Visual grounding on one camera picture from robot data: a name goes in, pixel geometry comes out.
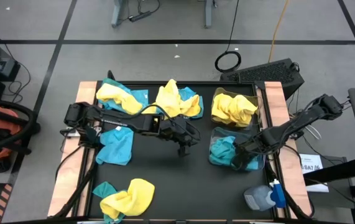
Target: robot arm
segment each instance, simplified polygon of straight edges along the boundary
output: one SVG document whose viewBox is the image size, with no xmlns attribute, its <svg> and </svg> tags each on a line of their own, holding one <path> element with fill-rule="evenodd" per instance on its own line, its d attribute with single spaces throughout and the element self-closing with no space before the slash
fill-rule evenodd
<svg viewBox="0 0 355 224">
<path fill-rule="evenodd" d="M 308 110 L 280 126 L 264 129 L 249 140 L 236 138 L 234 141 L 236 157 L 232 163 L 236 167 L 246 167 L 259 154 L 273 154 L 278 151 L 291 134 L 300 132 L 304 127 L 318 119 L 334 120 L 343 112 L 343 106 L 333 96 L 326 94 L 314 99 Z"/>
<path fill-rule="evenodd" d="M 83 102 L 69 105 L 64 119 L 67 126 L 79 132 L 81 143 L 87 147 L 96 147 L 98 142 L 96 131 L 90 126 L 93 121 L 130 128 L 135 133 L 145 136 L 175 141 L 180 145 L 178 149 L 180 157 L 189 154 L 187 146 L 190 147 L 201 139 L 199 131 L 182 115 L 170 119 L 165 119 L 163 114 L 127 115 Z"/>
</svg>

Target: vacuum cleaner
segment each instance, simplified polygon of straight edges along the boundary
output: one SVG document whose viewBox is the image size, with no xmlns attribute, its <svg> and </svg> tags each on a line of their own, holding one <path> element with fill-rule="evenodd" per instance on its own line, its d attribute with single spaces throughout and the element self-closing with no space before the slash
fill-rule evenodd
<svg viewBox="0 0 355 224">
<path fill-rule="evenodd" d="M 16 112 L 25 114 L 28 119 L 22 119 Z M 23 139 L 31 137 L 40 131 L 36 123 L 36 115 L 25 106 L 0 101 L 0 173 L 11 167 L 10 154 L 12 151 L 28 155 L 31 150 L 21 146 Z"/>
</svg>

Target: blue towel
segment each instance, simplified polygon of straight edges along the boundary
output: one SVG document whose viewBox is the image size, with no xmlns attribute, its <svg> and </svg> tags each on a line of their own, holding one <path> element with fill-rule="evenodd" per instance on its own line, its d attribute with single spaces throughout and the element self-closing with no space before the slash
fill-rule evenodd
<svg viewBox="0 0 355 224">
<path fill-rule="evenodd" d="M 106 197 L 113 195 L 115 193 L 117 193 L 117 191 L 115 190 L 114 186 L 112 186 L 108 182 L 103 182 L 102 184 L 99 184 L 93 190 L 93 194 L 95 194 L 101 198 L 106 198 Z M 107 224 L 120 223 L 124 217 L 125 217 L 125 214 L 123 214 L 122 212 L 119 213 L 118 219 L 116 219 L 116 220 L 113 220 L 111 217 L 104 214 L 104 221 Z"/>
<path fill-rule="evenodd" d="M 117 127 L 100 136 L 104 147 L 96 156 L 96 162 L 104 162 L 125 166 L 132 157 L 133 131 L 129 128 Z"/>
<path fill-rule="evenodd" d="M 115 80 L 112 80 L 110 78 L 105 78 L 103 80 L 103 84 L 104 83 L 107 83 L 107 84 L 110 84 L 110 85 L 113 85 L 113 86 L 123 89 L 126 93 L 132 95 L 137 100 L 137 102 L 141 103 L 143 108 L 148 106 L 148 90 L 130 90 L 126 86 L 124 86 L 121 83 L 119 83 Z M 122 106 L 119 104 L 116 104 L 114 100 L 108 100 L 107 102 L 99 100 L 99 102 L 102 105 L 104 105 L 104 107 L 107 110 L 115 109 L 118 111 L 125 112 L 125 110 L 122 108 Z"/>
<path fill-rule="evenodd" d="M 184 89 L 179 89 L 178 94 L 180 94 L 183 101 L 186 101 L 196 95 L 196 93 L 194 91 L 192 91 L 192 89 L 190 89 L 189 87 L 185 87 Z M 202 96 L 200 96 L 200 108 L 201 108 L 201 112 L 191 118 L 202 118 L 202 116 L 203 116 Z"/>
<path fill-rule="evenodd" d="M 219 138 L 210 146 L 209 161 L 214 165 L 231 166 L 231 159 L 235 156 L 234 136 Z M 247 165 L 245 170 L 257 170 L 259 162 L 257 156 Z"/>
</svg>

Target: wooden frame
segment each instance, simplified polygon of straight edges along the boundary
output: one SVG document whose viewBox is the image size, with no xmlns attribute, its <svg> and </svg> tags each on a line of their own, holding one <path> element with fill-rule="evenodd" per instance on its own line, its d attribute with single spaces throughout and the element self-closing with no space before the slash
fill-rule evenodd
<svg viewBox="0 0 355 224">
<path fill-rule="evenodd" d="M 85 101 L 93 104 L 96 93 L 97 82 L 81 82 L 79 85 L 76 102 Z M 265 92 L 268 99 L 269 110 L 272 124 L 275 126 L 281 125 L 289 120 L 288 109 L 285 102 L 282 85 L 280 82 L 266 82 Z M 267 127 L 265 119 L 264 107 L 262 107 L 262 125 Z M 78 138 L 67 139 L 63 150 L 62 159 L 78 147 Z M 295 141 L 288 140 L 287 145 L 296 149 Z M 88 166 L 93 158 L 93 151 L 88 156 Z M 308 200 L 307 190 L 304 183 L 302 168 L 297 155 L 291 150 L 283 147 L 280 151 L 280 166 L 284 177 L 285 188 L 292 196 L 297 205 L 307 214 L 311 213 L 310 201 Z M 75 153 L 69 160 L 65 161 L 64 165 L 58 172 L 57 181 L 54 186 L 52 201 L 49 206 L 48 216 L 55 215 L 67 202 L 71 194 L 76 189 L 78 176 L 83 159 L 83 150 Z M 88 195 L 88 188 L 83 190 L 78 208 L 78 216 L 84 215 L 84 207 Z M 279 217 L 283 217 L 282 210 L 279 210 Z"/>
</svg>

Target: yellow towel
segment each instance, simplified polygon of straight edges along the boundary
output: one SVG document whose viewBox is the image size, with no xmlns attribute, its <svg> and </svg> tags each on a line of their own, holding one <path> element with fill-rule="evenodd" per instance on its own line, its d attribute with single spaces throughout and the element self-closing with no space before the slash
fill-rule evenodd
<svg viewBox="0 0 355 224">
<path fill-rule="evenodd" d="M 256 112 L 254 106 L 245 96 L 237 95 L 232 98 L 229 95 L 219 94 L 213 99 L 212 119 L 214 121 L 229 124 L 235 122 L 236 126 L 246 127 Z"/>
<path fill-rule="evenodd" d="M 195 95 L 186 101 L 183 101 L 178 94 L 176 81 L 171 79 L 165 87 L 159 87 L 155 103 L 162 107 L 170 117 L 176 117 L 179 114 L 185 116 L 195 116 L 201 112 L 200 96 Z M 156 107 L 150 107 L 144 113 L 156 113 Z"/>
<path fill-rule="evenodd" d="M 150 205 L 155 186 L 143 179 L 133 179 L 126 191 L 110 195 L 100 202 L 101 211 L 116 219 L 119 212 L 127 216 L 141 215 Z"/>
<path fill-rule="evenodd" d="M 134 96 L 126 93 L 123 89 L 104 83 L 97 91 L 96 97 L 98 100 L 107 102 L 108 100 L 114 100 L 115 103 L 121 104 L 122 108 L 128 114 L 136 114 L 142 109 L 142 105 L 137 102 Z"/>
</svg>

